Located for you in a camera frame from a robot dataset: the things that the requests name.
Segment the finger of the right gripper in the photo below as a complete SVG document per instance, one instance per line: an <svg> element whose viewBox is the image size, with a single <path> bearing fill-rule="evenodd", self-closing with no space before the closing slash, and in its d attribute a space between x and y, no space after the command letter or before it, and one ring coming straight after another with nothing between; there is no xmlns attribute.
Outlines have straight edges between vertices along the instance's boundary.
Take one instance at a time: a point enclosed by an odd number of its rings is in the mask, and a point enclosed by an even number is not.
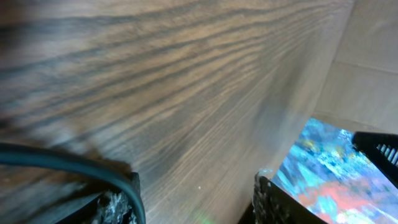
<svg viewBox="0 0 398 224"><path fill-rule="evenodd" d="M396 134L355 132L351 142L397 187Z"/></svg>

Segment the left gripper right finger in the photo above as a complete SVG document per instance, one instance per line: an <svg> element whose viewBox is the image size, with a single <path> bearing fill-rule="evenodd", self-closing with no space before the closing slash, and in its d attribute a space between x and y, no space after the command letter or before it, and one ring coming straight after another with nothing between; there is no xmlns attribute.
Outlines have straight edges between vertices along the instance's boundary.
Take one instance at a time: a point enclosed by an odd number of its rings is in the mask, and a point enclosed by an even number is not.
<svg viewBox="0 0 398 224"><path fill-rule="evenodd" d="M252 202L239 224L326 224L267 177L254 176Z"/></svg>

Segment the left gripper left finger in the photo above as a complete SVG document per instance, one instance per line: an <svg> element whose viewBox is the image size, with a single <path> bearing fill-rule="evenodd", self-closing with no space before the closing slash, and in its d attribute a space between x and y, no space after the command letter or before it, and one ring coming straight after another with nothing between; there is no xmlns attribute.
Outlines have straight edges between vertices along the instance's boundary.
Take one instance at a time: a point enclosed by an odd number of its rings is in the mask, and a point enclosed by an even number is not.
<svg viewBox="0 0 398 224"><path fill-rule="evenodd" d="M105 191L57 224L137 224L137 218L124 192Z"/></svg>

